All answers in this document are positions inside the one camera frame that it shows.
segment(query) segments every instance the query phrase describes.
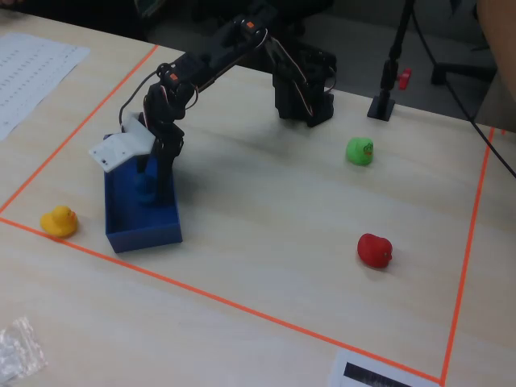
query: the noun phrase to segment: white bracket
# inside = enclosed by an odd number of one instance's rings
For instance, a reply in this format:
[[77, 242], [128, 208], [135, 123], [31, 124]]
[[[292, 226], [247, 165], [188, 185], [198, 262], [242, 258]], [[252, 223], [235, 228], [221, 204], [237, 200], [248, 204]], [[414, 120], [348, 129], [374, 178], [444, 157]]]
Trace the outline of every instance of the white bracket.
[[156, 137], [138, 121], [138, 114], [129, 114], [122, 126], [125, 133], [110, 135], [88, 151], [104, 172], [111, 172], [133, 156], [151, 153]]

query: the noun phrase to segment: robotic arm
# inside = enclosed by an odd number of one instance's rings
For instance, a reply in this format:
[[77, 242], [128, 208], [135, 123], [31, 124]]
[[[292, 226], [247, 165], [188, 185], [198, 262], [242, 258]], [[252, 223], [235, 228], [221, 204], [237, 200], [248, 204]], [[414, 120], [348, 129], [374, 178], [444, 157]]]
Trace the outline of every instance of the robotic arm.
[[[160, 64], [151, 74], [160, 81], [149, 87], [139, 122], [155, 137], [152, 154], [158, 164], [158, 198], [165, 195], [173, 161], [184, 143], [185, 133], [174, 121], [185, 117], [199, 93], [257, 50], [265, 50], [272, 63], [275, 105], [282, 119], [305, 121], [313, 127], [332, 117], [333, 95], [324, 85], [335, 77], [335, 56], [298, 42], [282, 25], [276, 9], [267, 2], [254, 2], [247, 15], [238, 15], [221, 27], [205, 51], [187, 52], [172, 63]], [[194, 95], [193, 105], [186, 106]], [[129, 101], [120, 110], [120, 123]], [[138, 157], [137, 172], [144, 173], [148, 156]]]

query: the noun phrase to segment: red object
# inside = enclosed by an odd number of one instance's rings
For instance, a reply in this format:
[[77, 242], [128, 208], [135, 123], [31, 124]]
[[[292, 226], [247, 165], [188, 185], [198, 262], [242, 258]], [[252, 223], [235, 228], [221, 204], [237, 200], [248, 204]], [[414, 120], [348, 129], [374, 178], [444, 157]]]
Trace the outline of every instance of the red object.
[[387, 239], [373, 234], [363, 234], [357, 250], [362, 262], [372, 268], [385, 268], [393, 258], [393, 245]]
[[412, 69], [405, 69], [397, 79], [400, 82], [400, 90], [405, 90], [409, 85], [410, 76], [412, 75]]

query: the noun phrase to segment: yellow rubber duck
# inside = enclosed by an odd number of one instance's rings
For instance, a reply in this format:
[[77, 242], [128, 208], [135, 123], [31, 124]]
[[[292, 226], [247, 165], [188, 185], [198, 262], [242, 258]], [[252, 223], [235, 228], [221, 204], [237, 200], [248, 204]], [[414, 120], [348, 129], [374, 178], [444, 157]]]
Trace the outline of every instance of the yellow rubber duck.
[[41, 217], [41, 227], [50, 235], [66, 238], [77, 231], [77, 216], [67, 206], [57, 206]]

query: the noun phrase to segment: paper sheet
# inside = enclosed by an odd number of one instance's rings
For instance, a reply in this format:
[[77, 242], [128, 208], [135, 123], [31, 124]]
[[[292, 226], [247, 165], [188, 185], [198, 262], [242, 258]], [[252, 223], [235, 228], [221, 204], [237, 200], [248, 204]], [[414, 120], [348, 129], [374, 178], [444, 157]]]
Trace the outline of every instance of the paper sheet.
[[0, 37], [0, 141], [21, 123], [89, 49], [31, 35]]
[[341, 349], [337, 353], [328, 387], [439, 387], [378, 360]]

